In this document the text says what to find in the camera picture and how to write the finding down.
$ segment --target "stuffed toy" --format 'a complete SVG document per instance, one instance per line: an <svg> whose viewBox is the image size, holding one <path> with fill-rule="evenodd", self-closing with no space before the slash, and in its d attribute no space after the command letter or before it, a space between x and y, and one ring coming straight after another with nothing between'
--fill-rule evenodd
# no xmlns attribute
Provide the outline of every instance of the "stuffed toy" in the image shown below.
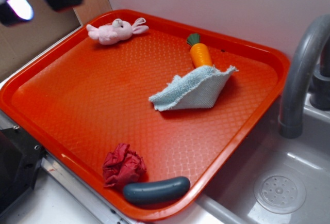
<svg viewBox="0 0 330 224"><path fill-rule="evenodd" d="M141 34L146 32L149 27L144 24L144 18L136 19L135 23L115 19L111 24L106 24L96 28L90 24L86 26L88 36L93 40L98 40L102 45L112 45L119 41L129 39L133 34Z"/></svg>

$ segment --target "crumpled red paper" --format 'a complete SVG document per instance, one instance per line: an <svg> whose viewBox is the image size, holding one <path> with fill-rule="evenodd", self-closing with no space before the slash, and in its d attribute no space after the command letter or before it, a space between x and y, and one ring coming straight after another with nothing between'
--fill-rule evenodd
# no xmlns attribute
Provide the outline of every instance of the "crumpled red paper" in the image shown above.
<svg viewBox="0 0 330 224"><path fill-rule="evenodd" d="M121 187L138 181L145 174L143 158L129 146L120 143L113 152L108 153L103 164L104 187Z"/></svg>

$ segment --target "orange tray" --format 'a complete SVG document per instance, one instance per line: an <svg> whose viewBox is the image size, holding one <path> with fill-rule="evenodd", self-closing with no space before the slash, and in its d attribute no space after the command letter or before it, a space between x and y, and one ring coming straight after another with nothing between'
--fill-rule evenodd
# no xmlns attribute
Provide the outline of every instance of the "orange tray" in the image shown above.
<svg viewBox="0 0 330 224"><path fill-rule="evenodd" d="M149 31L115 45L91 40L86 27L26 66L0 91L0 108L125 215L142 221L183 210L281 93L289 61L274 49L130 10L106 13L147 20ZM158 112L148 98L174 75L194 69L186 39L201 34L215 66L237 67L211 109ZM143 156L152 182L186 176L176 202L142 208L103 187L102 164L118 143Z"/></svg>

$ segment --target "sink faucet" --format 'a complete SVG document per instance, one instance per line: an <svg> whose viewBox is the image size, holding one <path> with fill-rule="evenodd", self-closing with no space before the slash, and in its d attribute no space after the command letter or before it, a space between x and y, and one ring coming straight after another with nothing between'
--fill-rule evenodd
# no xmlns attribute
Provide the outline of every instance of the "sink faucet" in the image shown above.
<svg viewBox="0 0 330 224"><path fill-rule="evenodd" d="M312 91L309 100L313 107L330 109L330 14L310 24L293 56L279 109L278 127L282 136L301 135L308 89Z"/></svg>

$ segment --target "drain strainer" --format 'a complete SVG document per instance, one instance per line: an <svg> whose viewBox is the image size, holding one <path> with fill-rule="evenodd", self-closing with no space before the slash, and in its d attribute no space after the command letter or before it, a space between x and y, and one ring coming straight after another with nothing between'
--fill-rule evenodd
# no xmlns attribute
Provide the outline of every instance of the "drain strainer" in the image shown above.
<svg viewBox="0 0 330 224"><path fill-rule="evenodd" d="M266 210L277 214L288 214L303 205L306 189L304 183L292 173L271 170L257 179L254 195Z"/></svg>

